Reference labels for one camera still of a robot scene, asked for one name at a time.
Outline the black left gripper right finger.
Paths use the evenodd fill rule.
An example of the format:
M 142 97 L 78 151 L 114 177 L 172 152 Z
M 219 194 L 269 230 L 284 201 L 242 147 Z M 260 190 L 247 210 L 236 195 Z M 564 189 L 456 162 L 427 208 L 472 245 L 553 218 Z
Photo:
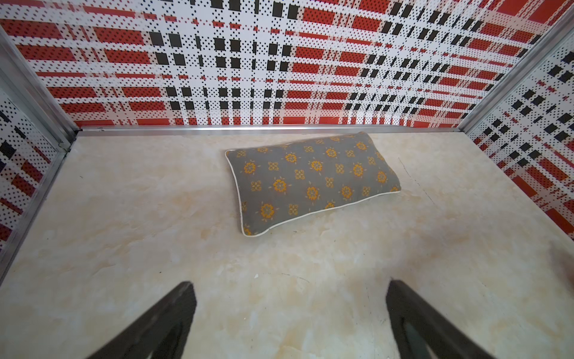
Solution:
M 390 281 L 386 303 L 401 358 L 492 357 L 405 282 Z

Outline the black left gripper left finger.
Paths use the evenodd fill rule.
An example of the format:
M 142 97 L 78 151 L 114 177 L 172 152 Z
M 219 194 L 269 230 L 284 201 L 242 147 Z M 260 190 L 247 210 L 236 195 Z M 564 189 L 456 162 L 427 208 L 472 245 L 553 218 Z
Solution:
M 91 358 L 181 358 L 197 307 L 194 286 L 184 281 Z

